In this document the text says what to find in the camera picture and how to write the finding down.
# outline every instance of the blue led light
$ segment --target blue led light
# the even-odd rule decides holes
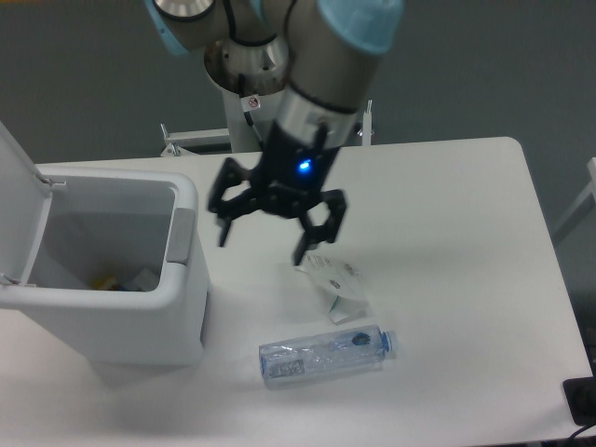
[[[310,172],[313,169],[312,166],[312,160],[310,158],[308,158],[307,160],[303,160],[299,165],[298,165],[298,172],[300,172],[301,174],[307,174],[308,172]]]

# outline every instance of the plastic bottle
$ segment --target plastic bottle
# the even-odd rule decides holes
[[[261,345],[261,375],[265,381],[300,380],[380,362],[393,350],[393,339],[393,332],[381,332],[374,325]]]

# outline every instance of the metal bracket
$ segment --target metal bracket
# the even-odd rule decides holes
[[[183,149],[185,146],[209,146],[230,143],[228,129],[196,130],[193,132],[169,133],[165,124],[160,124],[166,149],[161,156],[195,156],[195,153]]]
[[[19,286],[20,281],[5,275],[4,273],[0,273],[0,285],[3,286]]]
[[[577,225],[594,209],[596,204],[596,184],[589,182],[573,203],[565,210],[554,225],[550,238],[557,247]]]
[[[46,184],[50,188],[52,188],[54,186],[65,186],[66,185],[66,182],[54,182],[52,179],[43,177],[38,174],[35,174],[35,177],[37,178],[38,181],[40,181],[43,184]]]
[[[373,100],[368,100],[364,114],[362,114],[362,121],[354,125],[354,134],[361,138],[360,145],[370,146],[373,144],[372,138],[374,136],[373,127]]]

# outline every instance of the bottle label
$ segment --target bottle label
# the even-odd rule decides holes
[[[275,363],[269,367],[269,378],[290,377],[305,373],[305,362],[303,360],[284,361]]]

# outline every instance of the trash bin lid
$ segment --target trash bin lid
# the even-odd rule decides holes
[[[33,268],[51,203],[44,180],[0,122],[0,291],[26,283]]]

